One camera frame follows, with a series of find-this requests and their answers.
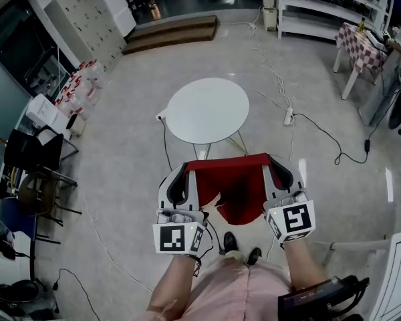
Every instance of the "foot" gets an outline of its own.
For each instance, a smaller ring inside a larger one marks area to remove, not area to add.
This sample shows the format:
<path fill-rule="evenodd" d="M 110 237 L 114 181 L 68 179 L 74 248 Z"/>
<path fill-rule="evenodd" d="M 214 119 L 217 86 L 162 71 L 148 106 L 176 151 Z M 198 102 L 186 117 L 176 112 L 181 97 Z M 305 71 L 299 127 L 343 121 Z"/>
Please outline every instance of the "foot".
<path fill-rule="evenodd" d="M 236 238 L 232 232 L 226 232 L 224 245 L 225 245 L 226 253 L 229 251 L 237 251 L 238 250 L 238 244 L 237 244 Z"/>
<path fill-rule="evenodd" d="M 247 264 L 254 265 L 257 263 L 257 260 L 261 257 L 261 250 L 256 247 L 251 253 L 249 254 Z"/>

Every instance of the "wooden platform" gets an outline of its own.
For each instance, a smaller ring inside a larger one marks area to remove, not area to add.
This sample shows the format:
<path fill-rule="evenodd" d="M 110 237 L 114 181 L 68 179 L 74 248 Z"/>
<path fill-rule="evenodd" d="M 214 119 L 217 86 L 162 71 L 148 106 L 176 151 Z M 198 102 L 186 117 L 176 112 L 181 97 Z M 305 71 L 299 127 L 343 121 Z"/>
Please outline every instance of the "wooden platform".
<path fill-rule="evenodd" d="M 219 21 L 217 16 L 171 21 L 136 30 L 128 38 L 124 55 L 156 47 L 213 40 Z"/>

